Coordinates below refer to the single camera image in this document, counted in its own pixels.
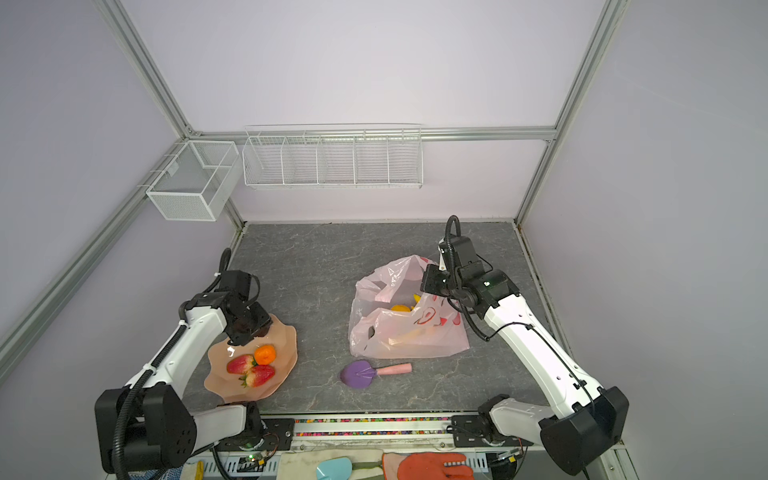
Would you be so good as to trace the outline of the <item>orange small fruit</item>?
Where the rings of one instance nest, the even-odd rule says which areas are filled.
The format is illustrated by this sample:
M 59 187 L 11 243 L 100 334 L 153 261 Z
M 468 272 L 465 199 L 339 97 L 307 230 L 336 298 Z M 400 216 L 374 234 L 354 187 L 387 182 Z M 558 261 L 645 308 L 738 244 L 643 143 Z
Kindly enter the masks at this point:
M 256 365 L 270 365 L 277 358 L 277 350 L 271 344 L 259 346 L 253 353 Z

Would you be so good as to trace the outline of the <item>red strawberry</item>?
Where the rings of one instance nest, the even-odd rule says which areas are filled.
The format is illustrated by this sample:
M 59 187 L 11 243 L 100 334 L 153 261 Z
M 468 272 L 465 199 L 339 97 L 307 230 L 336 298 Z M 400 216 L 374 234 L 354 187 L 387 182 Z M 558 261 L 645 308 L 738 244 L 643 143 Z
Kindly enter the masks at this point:
M 271 380 L 275 374 L 276 370 L 271 365 L 255 365 L 240 380 L 244 388 L 256 388 Z
M 256 361 L 250 354 L 240 355 L 230 360 L 226 365 L 226 371 L 232 375 L 246 375 L 254 366 Z

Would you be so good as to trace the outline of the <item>pink plastic bag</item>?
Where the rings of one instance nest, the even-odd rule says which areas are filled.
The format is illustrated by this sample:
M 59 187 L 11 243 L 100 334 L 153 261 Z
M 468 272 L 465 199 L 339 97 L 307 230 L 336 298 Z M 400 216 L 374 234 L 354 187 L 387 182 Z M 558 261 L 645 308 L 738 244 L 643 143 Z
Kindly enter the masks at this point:
M 348 342 L 350 353 L 368 359 L 432 359 L 470 348 L 460 313 L 447 300 L 421 291 L 428 264 L 418 255 L 376 268 L 355 285 Z M 421 296 L 417 304 L 413 294 Z M 393 305 L 411 312 L 391 311 Z

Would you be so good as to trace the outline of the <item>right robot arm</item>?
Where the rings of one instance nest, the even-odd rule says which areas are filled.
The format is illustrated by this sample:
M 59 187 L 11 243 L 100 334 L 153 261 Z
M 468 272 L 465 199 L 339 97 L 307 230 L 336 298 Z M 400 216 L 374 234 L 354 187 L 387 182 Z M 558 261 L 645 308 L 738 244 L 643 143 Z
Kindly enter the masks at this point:
M 422 292 L 446 300 L 481 340 L 502 339 L 548 402 L 537 406 L 504 395 L 487 401 L 478 413 L 492 441 L 536 442 L 565 473 L 586 473 L 621 441 L 628 398 L 616 386 L 602 386 L 570 357 L 509 276 L 476 252 L 457 216 L 448 218 L 438 250 L 440 262 L 426 267 Z

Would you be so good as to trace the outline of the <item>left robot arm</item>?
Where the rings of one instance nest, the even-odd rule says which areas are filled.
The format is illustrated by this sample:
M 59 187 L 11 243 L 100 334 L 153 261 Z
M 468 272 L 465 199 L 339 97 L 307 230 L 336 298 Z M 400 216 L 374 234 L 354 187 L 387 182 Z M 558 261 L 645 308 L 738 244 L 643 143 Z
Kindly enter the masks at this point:
M 219 406 L 191 414 L 182 401 L 195 364 L 220 334 L 231 346 L 265 336 L 272 325 L 250 293 L 257 278 L 229 267 L 225 249 L 213 282 L 184 301 L 176 330 L 142 370 L 95 403 L 103 470 L 119 479 L 151 471 L 160 477 L 224 439 L 243 436 L 260 442 L 266 428 L 255 402 Z

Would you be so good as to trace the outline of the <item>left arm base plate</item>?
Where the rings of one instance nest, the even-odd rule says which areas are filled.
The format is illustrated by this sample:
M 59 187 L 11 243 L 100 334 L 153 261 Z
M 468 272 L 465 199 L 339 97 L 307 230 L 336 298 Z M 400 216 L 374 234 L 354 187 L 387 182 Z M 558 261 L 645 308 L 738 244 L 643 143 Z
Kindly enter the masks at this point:
M 294 438 L 295 419 L 266 418 L 262 420 L 261 432 L 243 432 L 234 437 L 221 440 L 217 445 L 219 452 L 255 452 L 287 451 L 291 449 Z

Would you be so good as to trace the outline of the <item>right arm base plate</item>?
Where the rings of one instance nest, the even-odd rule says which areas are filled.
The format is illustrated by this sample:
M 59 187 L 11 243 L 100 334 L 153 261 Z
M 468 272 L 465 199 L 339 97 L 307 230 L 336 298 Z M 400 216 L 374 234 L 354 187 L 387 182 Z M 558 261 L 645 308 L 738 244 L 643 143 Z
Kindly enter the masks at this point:
M 453 415 L 446 427 L 456 447 L 528 447 L 532 442 L 504 436 L 479 414 Z

